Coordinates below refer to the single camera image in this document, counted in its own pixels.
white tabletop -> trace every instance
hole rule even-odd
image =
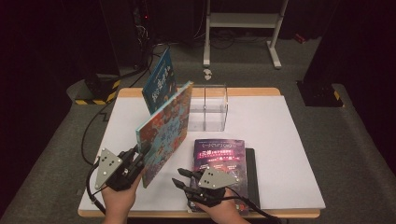
[[[141,97],[119,97],[100,148],[118,155],[136,145],[135,129],[149,118]],[[189,183],[178,168],[190,169],[195,139],[234,138],[245,140],[255,149],[261,208],[268,211],[323,209],[325,203],[305,155],[300,136],[291,118],[285,98],[279,96],[229,96],[224,132],[188,132],[186,139],[147,189],[140,184],[133,212],[148,211],[166,216],[166,212],[187,213],[187,199],[172,177]],[[96,171],[92,175],[94,191]],[[103,201],[100,194],[96,197]],[[78,212],[90,217],[98,209],[88,198],[81,199]]]

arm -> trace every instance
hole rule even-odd
[[[103,224],[126,224],[128,213],[136,199],[136,189],[142,175],[139,175],[129,189],[115,191],[111,188],[102,190],[106,206],[106,216]]]
[[[229,190],[226,189],[224,197],[230,197],[233,196],[233,193]],[[245,219],[243,219],[240,215],[239,212],[235,208],[235,202],[234,200],[226,200],[222,201],[221,204],[218,204],[213,207],[207,207],[203,204],[200,203],[195,203],[198,207],[202,208],[204,211],[206,211],[210,217],[215,221],[216,223],[219,224],[247,224]]]

transparent plastic container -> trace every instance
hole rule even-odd
[[[192,89],[190,132],[222,132],[228,112],[226,85],[194,85]]]

colorful book cover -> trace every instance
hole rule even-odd
[[[143,187],[146,188],[187,135],[192,82],[187,82],[151,118],[136,130],[139,149],[150,147],[145,156]]]
[[[248,197],[248,177],[245,141],[236,139],[197,139],[194,143],[193,171],[214,167],[237,177],[239,182],[230,188],[240,196]],[[198,188],[197,180],[191,179],[190,186]],[[236,200],[236,208],[241,215],[248,214],[248,206]],[[202,212],[193,202],[188,202],[192,212]]]
[[[142,90],[149,113],[153,114],[176,92],[174,69],[169,49],[166,49]]]

white stand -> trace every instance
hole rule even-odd
[[[286,6],[289,0],[283,0],[279,13],[257,14],[257,13],[211,13],[210,0],[207,0],[206,8],[206,32],[204,48],[204,67],[210,65],[210,28],[211,27],[241,27],[241,28],[273,28],[274,33],[271,41],[267,41],[267,46],[276,69],[281,68],[280,60],[277,57],[275,43],[285,16]]]

